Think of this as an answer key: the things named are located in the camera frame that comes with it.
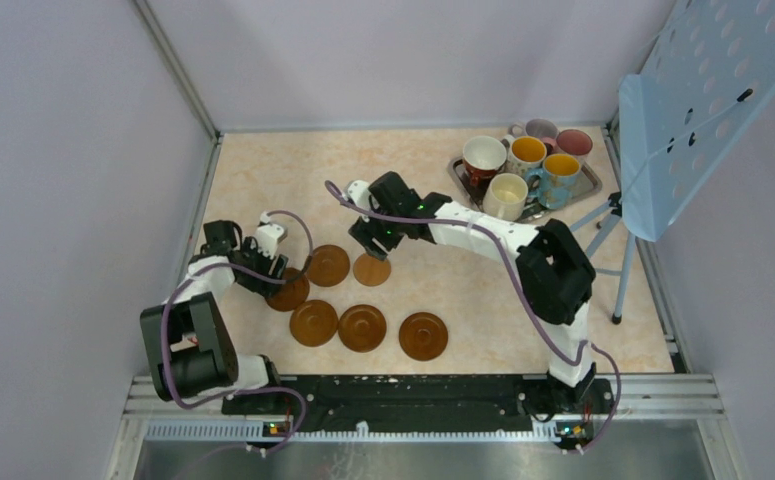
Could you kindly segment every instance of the light brown disc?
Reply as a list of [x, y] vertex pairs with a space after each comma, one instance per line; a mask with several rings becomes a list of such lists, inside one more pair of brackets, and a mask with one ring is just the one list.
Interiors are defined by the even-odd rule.
[[355, 260], [353, 271], [355, 272], [355, 278], [362, 285], [377, 287], [387, 281], [393, 268], [390, 266], [390, 260], [385, 259], [382, 262], [373, 256], [363, 253]]
[[[296, 268], [284, 269], [284, 274], [281, 276], [284, 280], [289, 280], [300, 271]], [[302, 275], [295, 282], [285, 284], [281, 287], [275, 295], [266, 299], [266, 304], [273, 310], [279, 312], [289, 312], [295, 310], [296, 307], [307, 300], [307, 296], [310, 294], [310, 282], [307, 277]]]
[[307, 276], [314, 285], [333, 287], [349, 274], [349, 254], [337, 245], [322, 245], [313, 250]]
[[308, 300], [290, 315], [290, 333], [306, 347], [318, 347], [337, 331], [337, 311], [322, 300]]
[[449, 331], [433, 313], [414, 313], [399, 328], [399, 345], [414, 360], [425, 362], [440, 356], [449, 343]]
[[355, 305], [340, 317], [337, 333], [349, 350], [365, 353], [381, 345], [387, 334], [387, 321], [372, 305]]

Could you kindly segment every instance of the red mug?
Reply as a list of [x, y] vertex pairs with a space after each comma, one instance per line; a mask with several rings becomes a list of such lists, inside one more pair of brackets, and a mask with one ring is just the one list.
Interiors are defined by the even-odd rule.
[[480, 135], [464, 144], [463, 164], [473, 187], [495, 177], [507, 160], [508, 149], [493, 137]]

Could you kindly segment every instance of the brown coaster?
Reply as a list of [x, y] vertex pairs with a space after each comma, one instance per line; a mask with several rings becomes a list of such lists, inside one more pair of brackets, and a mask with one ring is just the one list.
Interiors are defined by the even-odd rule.
[[355, 260], [353, 271], [355, 278], [362, 285], [377, 287], [387, 281], [393, 268], [390, 266], [390, 260], [385, 259], [382, 262], [375, 257], [363, 253]]
[[337, 333], [349, 350], [365, 353], [381, 345], [387, 333], [387, 321], [372, 305], [355, 305], [340, 317]]
[[[289, 280], [299, 273], [296, 268], [287, 268], [281, 278]], [[310, 282], [305, 275], [302, 275], [295, 282], [282, 286], [278, 293], [267, 298], [266, 304], [273, 310], [290, 312], [307, 300], [308, 294], [310, 294]]]
[[337, 245], [322, 245], [313, 250], [308, 279], [320, 287], [333, 287], [349, 274], [349, 255]]
[[290, 333], [306, 347], [318, 347], [337, 331], [337, 311], [322, 300], [308, 300], [290, 315]]
[[414, 313], [399, 328], [399, 345], [414, 360], [425, 362], [439, 357], [447, 343], [446, 324], [432, 313]]

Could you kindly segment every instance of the perforated board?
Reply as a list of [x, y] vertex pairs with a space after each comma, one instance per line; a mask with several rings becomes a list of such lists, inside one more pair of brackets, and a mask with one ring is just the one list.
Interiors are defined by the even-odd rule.
[[666, 25], [619, 92], [623, 220], [650, 241], [775, 94], [775, 0], [679, 0]]

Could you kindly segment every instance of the blue mug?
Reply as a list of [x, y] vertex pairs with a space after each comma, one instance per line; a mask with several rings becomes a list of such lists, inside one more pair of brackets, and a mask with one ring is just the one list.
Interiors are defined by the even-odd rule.
[[549, 210], [566, 207], [580, 172], [581, 164], [572, 155], [549, 155], [543, 165], [532, 168], [523, 177], [529, 188], [528, 199], [537, 200]]

